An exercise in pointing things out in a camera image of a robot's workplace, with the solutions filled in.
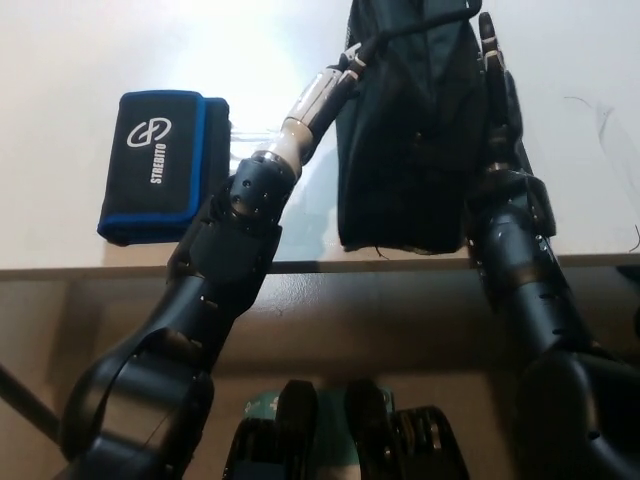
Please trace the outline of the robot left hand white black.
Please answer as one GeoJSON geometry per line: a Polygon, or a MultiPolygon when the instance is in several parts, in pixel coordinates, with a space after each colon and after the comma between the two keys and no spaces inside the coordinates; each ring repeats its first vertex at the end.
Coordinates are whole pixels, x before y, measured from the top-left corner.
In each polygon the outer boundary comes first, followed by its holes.
{"type": "Polygon", "coordinates": [[[381,43],[380,36],[356,43],[340,55],[337,64],[318,73],[296,100],[279,133],[261,144],[253,156],[286,164],[300,176],[330,125],[352,98],[381,43]]]}

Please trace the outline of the robot right hand white black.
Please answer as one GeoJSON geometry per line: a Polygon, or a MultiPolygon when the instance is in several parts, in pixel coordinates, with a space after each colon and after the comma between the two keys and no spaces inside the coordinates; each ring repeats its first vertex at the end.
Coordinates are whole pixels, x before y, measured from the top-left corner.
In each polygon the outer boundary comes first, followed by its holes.
{"type": "Polygon", "coordinates": [[[478,26],[488,100],[479,168],[511,169],[531,174],[522,140],[523,120],[515,80],[506,68],[494,23],[488,12],[479,15],[478,26]]]}

